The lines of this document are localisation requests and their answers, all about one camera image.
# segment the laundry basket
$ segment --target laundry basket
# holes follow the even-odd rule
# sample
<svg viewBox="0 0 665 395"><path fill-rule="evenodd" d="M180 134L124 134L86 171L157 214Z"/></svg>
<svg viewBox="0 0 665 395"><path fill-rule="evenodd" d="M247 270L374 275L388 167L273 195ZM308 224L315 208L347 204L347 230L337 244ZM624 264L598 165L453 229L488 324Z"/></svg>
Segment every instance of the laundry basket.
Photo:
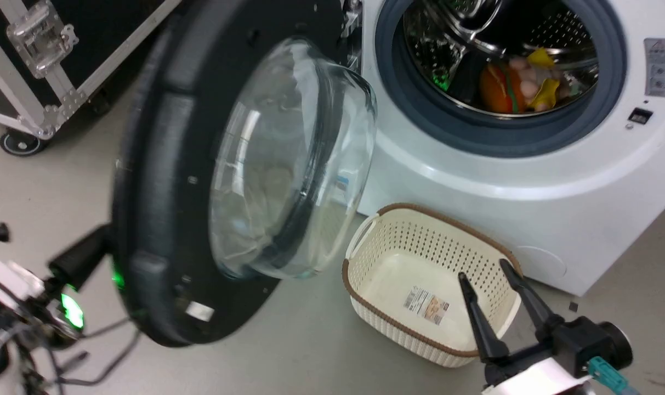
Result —
<svg viewBox="0 0 665 395"><path fill-rule="evenodd" d="M354 310L369 325L420 357L456 368L478 357L458 273L468 276L498 337L520 308L501 258L522 274L512 253L477 230L417 205L395 204L360 225L342 277Z"/></svg>

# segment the washing machine door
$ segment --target washing machine door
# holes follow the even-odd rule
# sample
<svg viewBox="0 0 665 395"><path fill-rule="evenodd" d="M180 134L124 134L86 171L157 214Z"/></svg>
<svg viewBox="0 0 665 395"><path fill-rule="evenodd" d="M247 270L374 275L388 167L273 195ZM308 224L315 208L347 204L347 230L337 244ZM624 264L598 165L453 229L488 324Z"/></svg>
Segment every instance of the washing machine door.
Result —
<svg viewBox="0 0 665 395"><path fill-rule="evenodd" d="M280 278L334 263L376 104L339 65L337 0L196 2L150 56L117 163L116 279L167 346L242 325Z"/></svg>

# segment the gray floor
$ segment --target gray floor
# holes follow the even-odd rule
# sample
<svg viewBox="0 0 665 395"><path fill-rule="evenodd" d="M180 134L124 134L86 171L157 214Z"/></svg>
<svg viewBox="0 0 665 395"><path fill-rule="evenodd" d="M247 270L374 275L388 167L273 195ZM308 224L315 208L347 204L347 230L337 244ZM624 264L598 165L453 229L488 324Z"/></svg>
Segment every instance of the gray floor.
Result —
<svg viewBox="0 0 665 395"><path fill-rule="evenodd" d="M79 116L36 157L17 159L0 149L0 221L13 232L13 243L0 245L2 258L44 274L44 263L54 253L107 220L112 165L129 97L128 92L101 120ZM538 290L555 310L573 317L568 295L540 285ZM77 298L89 330L124 315L108 264ZM578 302L579 313L610 320L628 333L635 364L626 375L641 393L665 394L665 212ZM74 375L96 375L127 342L129 331L81 345L92 357ZM506 337L513 347L532 341L525 312ZM281 285L252 321L227 340L170 350L143 339L104 385L69 388L69 394L470 395L480 393L481 385L478 363L458 370L438 368L374 332L353 312L339 269L333 268L311 280Z"/></svg>

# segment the basket label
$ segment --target basket label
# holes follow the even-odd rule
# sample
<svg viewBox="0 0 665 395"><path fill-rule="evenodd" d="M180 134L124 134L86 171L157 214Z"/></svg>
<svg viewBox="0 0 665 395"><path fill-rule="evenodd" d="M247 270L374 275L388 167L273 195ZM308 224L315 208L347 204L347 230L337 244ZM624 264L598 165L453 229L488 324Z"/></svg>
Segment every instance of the basket label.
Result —
<svg viewBox="0 0 665 395"><path fill-rule="evenodd" d="M435 323L435 325L440 325L450 304L430 294L427 290L414 286L408 297L405 298L403 307L421 317L425 317L426 320Z"/></svg>

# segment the black wheel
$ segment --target black wheel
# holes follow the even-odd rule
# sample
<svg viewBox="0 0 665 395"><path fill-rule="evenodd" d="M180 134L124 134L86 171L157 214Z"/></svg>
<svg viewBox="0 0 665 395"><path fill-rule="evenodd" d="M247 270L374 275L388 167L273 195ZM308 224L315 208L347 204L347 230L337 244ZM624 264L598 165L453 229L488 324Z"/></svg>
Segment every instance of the black wheel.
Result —
<svg viewBox="0 0 665 395"><path fill-rule="evenodd" d="M48 140L40 140L33 135L13 128L7 128L6 133L0 138L1 148L14 156L32 156L41 152L49 144Z"/></svg>
<svg viewBox="0 0 665 395"><path fill-rule="evenodd" d="M91 108L91 111L96 115L106 115L107 112L111 111L112 103L109 100L109 95L107 94L104 88L100 88L94 93L94 95L89 98L87 103Z"/></svg>

